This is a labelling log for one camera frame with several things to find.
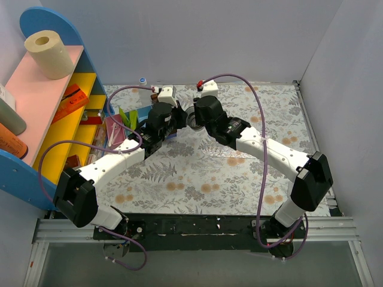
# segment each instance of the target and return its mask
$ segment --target blue shelf side panel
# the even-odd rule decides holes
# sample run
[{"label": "blue shelf side panel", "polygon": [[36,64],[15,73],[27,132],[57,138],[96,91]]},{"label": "blue shelf side panel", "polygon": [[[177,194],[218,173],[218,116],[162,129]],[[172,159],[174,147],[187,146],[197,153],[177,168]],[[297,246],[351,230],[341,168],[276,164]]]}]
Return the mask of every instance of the blue shelf side panel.
[{"label": "blue shelf side panel", "polygon": [[[52,202],[42,193],[37,171],[24,161],[0,149],[0,189],[40,209],[56,210]],[[45,190],[53,198],[56,186],[42,178]]]},{"label": "blue shelf side panel", "polygon": [[[60,35],[65,45],[82,45],[84,52],[80,57],[76,71],[96,73],[97,79],[95,84],[97,84],[98,94],[107,95],[80,34],[67,18],[49,8],[31,7],[25,10],[20,16],[20,28],[25,38],[41,30],[53,30]],[[114,114],[112,106],[110,106],[110,110],[111,113]]]}]

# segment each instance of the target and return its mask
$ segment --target table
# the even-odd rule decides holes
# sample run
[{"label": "table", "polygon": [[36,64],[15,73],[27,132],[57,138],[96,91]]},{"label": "table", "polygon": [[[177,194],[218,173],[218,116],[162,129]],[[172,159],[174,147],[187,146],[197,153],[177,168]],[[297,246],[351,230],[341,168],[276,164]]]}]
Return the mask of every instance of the table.
[{"label": "table", "polygon": [[[121,86],[105,86],[110,95]],[[183,108],[199,93],[195,85],[176,85]],[[261,129],[257,103],[247,86],[219,84],[218,98],[231,116]],[[294,85],[254,84],[266,117],[266,134],[298,151],[313,153],[305,118]],[[137,89],[117,94],[118,111],[141,107]],[[182,129],[154,155],[111,181],[98,193],[98,203],[123,212],[253,215],[256,213],[263,163],[215,142],[205,130]],[[272,215],[287,199],[289,180],[269,168],[262,215]],[[326,199],[309,216],[330,216]]]}]

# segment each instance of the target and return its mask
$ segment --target green object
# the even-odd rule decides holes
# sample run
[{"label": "green object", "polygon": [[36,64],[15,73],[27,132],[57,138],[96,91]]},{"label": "green object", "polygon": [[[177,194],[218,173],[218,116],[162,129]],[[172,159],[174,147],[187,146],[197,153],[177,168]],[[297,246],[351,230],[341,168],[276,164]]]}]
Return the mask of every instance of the green object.
[{"label": "green object", "polygon": [[129,118],[130,118],[130,128],[132,130],[135,130],[137,128],[137,121],[138,121],[138,111],[130,111],[129,112]]},{"label": "green object", "polygon": [[126,114],[124,113],[124,111],[120,107],[118,108],[118,113],[121,116],[121,120],[122,120],[123,124],[126,127],[131,127],[129,119],[127,118]]}]

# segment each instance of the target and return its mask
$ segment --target white container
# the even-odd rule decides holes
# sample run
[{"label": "white container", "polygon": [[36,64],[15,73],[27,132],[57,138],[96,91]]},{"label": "white container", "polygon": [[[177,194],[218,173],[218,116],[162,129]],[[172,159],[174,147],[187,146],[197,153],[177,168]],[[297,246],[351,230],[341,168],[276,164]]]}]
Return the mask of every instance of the white container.
[{"label": "white container", "polygon": [[[139,79],[139,85],[143,87],[148,87],[150,88],[150,85],[148,85],[147,81],[145,78]],[[151,95],[153,92],[151,90],[144,90],[143,88],[138,89],[138,94],[139,94],[139,100],[142,103],[142,106],[150,106],[151,105]]]},{"label": "white container", "polygon": [[8,106],[12,108],[13,111],[16,112],[16,100],[2,84],[0,84],[0,99],[2,99]]}]

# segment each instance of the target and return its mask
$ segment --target bottle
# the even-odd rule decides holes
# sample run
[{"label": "bottle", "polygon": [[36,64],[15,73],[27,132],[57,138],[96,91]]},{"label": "bottle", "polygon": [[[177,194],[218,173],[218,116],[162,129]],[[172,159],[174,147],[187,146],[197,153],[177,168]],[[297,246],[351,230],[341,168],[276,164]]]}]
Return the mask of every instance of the bottle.
[{"label": "bottle", "polygon": [[0,123],[15,135],[26,129],[25,121],[16,113],[14,98],[3,86],[0,86]]},{"label": "bottle", "polygon": [[[143,86],[143,87],[150,88],[150,85],[148,85],[145,78],[139,79],[139,85]],[[153,94],[153,92],[151,90],[144,90],[143,88],[139,88],[138,94],[139,94],[139,100],[142,103],[142,107],[151,105],[151,97],[150,96]]]},{"label": "bottle", "polygon": [[8,151],[19,159],[28,153],[27,145],[0,123],[0,149]]}]

